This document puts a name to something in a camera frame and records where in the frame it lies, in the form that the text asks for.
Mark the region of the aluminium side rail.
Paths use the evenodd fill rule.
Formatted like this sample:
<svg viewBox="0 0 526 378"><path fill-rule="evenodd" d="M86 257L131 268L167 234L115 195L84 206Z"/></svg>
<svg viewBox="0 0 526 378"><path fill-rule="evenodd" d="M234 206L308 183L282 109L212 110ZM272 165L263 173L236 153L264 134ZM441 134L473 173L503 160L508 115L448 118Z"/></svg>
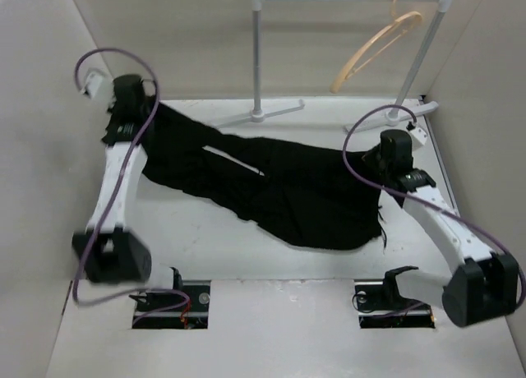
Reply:
<svg viewBox="0 0 526 378"><path fill-rule="evenodd" d="M85 231L74 233L72 247L79 266L93 283L142 282L149 252L130 227L138 181L147 155L142 127L111 120L103 137L105 168L99 197Z"/></svg>

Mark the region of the black trousers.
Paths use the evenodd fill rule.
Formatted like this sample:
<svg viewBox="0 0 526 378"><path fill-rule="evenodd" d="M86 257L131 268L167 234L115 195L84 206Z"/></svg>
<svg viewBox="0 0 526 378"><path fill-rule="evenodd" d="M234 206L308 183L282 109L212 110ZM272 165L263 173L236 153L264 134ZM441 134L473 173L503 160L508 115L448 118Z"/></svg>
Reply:
<svg viewBox="0 0 526 378"><path fill-rule="evenodd" d="M225 134L165 104L144 175L205 198L295 247L350 251L384 237L377 176L361 152Z"/></svg>

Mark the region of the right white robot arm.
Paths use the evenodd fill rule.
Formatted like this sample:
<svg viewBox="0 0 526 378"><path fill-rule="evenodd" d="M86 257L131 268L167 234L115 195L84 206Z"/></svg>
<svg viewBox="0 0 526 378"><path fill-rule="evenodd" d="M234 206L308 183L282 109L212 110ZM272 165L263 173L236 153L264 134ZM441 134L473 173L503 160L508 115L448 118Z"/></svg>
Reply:
<svg viewBox="0 0 526 378"><path fill-rule="evenodd" d="M380 177L381 189L424 230L442 254L450 276L427 273L415 266L386 272L381 299L390 308L409 300L441 308L458 327L513 314L525 284L519 263L508 252L487 245L489 236L467 224L445 202L435 181L413 166L410 134L393 129L380 134L364 162Z"/></svg>

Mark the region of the beige plastic hanger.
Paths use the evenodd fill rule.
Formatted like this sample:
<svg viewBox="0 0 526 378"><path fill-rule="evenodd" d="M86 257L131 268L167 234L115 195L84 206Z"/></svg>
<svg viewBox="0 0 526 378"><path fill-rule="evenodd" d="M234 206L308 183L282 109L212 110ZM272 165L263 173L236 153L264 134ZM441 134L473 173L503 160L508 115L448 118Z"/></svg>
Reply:
<svg viewBox="0 0 526 378"><path fill-rule="evenodd" d="M399 14L397 11L398 1L399 0L393 0L391 3L391 22L375 33L340 68L330 84L331 94L338 94L345 81L359 73L364 67L386 51L387 48L422 24L423 16L420 12L410 11Z"/></svg>

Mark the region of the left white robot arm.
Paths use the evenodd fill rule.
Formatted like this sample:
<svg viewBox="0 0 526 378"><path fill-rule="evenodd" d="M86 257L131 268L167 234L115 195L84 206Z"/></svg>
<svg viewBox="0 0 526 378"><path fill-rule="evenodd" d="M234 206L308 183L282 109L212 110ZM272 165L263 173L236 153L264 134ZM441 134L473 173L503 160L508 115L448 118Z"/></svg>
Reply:
<svg viewBox="0 0 526 378"><path fill-rule="evenodd" d="M112 81L90 73L84 92L108 110L109 123L102 138L104 175L98 200L85 230L72 236L72 249L79 259L73 282L75 303L91 307L114 299L79 297L81 278L94 285L130 284L134 293L156 293L166 311L176 311L184 302L178 270L154 261L150 249L132 229L136 193L148 156L153 114L159 101L145 92L137 74Z"/></svg>

